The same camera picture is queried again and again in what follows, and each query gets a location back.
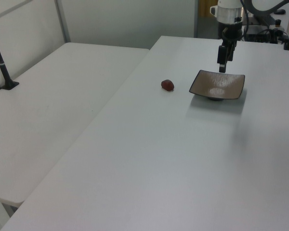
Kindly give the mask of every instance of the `table surface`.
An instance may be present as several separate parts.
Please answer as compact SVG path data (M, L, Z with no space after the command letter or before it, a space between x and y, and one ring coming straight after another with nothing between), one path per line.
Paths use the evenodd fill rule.
M0 201L19 206L148 53L67 43L0 90Z
M2 231L289 231L289 51L238 42L213 102L188 91L219 45L161 37Z

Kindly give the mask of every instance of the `red fruit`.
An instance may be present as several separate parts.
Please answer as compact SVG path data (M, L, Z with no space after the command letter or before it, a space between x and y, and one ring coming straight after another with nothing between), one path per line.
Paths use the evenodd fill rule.
M174 89L174 84L169 79L164 80L161 83L161 86L163 89L165 89L167 91L172 91Z

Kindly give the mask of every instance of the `wooden door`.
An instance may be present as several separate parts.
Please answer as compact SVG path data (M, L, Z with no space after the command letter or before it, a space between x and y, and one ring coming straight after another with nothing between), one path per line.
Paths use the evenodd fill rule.
M199 17L210 17L210 7L216 6L218 0L199 0L198 15Z

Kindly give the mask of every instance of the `plate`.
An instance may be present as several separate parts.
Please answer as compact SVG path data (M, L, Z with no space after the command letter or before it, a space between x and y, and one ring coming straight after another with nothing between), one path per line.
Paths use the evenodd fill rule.
M236 100L240 98L245 75L231 75L200 70L189 92L211 100Z

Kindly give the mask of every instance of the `equipment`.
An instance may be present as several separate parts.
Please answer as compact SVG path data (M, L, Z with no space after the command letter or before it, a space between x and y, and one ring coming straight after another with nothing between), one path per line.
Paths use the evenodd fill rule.
M4 60L2 58L1 52L0 52L0 69L1 69L1 72L2 72L4 80L5 80L5 85L2 87L2 89L11 90L19 84L18 82L14 82L11 80L9 72L8 72L8 70L5 66Z
M266 16L287 3L289 0L219 0L217 6L211 7L211 14L219 22L218 37L223 39L217 58L221 73L226 72L227 62L232 61L237 41L244 38L248 31L247 17L247 26L242 33L242 17L248 15L247 10L255 16Z

